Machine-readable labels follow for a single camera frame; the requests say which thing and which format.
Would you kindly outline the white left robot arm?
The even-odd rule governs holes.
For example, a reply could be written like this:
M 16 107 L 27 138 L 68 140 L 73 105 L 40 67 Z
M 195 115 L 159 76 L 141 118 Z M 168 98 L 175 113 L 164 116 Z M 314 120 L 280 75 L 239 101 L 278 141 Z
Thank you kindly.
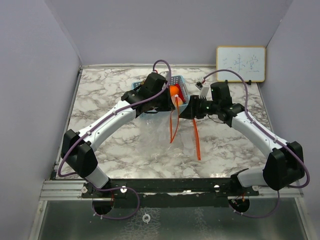
M 171 77 L 151 72 L 138 87 L 126 91 L 120 101 L 90 126 L 77 132 L 69 129 L 63 136 L 61 158 L 81 178 L 93 184 L 97 196 L 106 197 L 111 190 L 109 177 L 98 166 L 95 152 L 116 130 L 141 114 L 155 110 L 169 112 L 175 108 L 169 91 Z

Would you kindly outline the clear zip bag orange zipper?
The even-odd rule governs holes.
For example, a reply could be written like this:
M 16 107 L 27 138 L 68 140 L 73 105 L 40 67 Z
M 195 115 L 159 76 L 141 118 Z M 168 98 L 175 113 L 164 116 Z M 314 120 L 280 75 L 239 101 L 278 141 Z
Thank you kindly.
M 142 117 L 138 151 L 155 158 L 181 150 L 182 155 L 200 161 L 202 156 L 196 121 L 191 120 L 190 126 L 184 126 L 189 122 L 180 116 L 184 108 L 183 101 L 177 94 L 173 94 L 171 100 L 175 109 Z

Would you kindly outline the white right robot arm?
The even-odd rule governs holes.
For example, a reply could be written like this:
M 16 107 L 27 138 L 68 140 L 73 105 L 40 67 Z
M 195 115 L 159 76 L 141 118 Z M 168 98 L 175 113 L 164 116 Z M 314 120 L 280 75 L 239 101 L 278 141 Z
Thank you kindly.
M 226 82 L 212 83 L 210 92 L 211 100 L 191 95 L 179 117 L 193 120 L 216 115 L 224 124 L 243 134 L 266 157 L 264 167 L 244 169 L 231 176 L 229 189 L 234 195 L 240 196 L 252 186 L 278 191 L 305 176 L 303 148 L 298 142 L 279 138 L 246 112 L 242 104 L 233 103 Z

